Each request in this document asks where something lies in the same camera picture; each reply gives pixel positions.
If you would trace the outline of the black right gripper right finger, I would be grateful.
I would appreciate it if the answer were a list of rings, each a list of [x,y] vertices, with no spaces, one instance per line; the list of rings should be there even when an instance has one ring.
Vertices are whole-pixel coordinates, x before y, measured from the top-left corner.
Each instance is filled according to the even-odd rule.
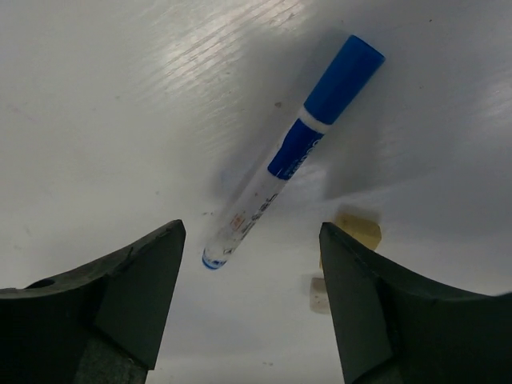
[[[510,382],[510,294],[436,282],[331,223],[319,242],[345,382]]]

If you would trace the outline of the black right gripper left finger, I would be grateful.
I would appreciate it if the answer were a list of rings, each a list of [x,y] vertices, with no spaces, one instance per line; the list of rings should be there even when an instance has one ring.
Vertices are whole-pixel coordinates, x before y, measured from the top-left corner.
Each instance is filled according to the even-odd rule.
[[[174,220],[73,270],[2,289],[2,382],[144,383],[185,240]]]

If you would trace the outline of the grey beige eraser block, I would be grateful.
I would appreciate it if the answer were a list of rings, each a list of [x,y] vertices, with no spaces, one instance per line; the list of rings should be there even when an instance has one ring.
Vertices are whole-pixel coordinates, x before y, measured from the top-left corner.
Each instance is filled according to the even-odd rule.
[[[330,304],[324,278],[314,277],[311,279],[310,309],[317,314],[330,314]]]

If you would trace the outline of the small tan eraser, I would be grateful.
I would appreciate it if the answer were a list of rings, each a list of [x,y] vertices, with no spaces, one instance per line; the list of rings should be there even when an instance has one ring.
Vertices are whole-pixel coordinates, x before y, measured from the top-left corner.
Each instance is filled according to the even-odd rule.
[[[369,250],[376,251],[382,240],[381,227],[368,218],[342,212],[334,218],[332,223]]]

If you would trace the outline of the blue white marker pen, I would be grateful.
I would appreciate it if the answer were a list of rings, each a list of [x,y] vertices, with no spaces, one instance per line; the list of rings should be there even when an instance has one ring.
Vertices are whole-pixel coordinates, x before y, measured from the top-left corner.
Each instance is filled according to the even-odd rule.
[[[224,266],[256,222],[322,140],[342,112],[386,60],[367,42],[351,35],[334,56],[268,158],[226,210],[202,252],[210,270]]]

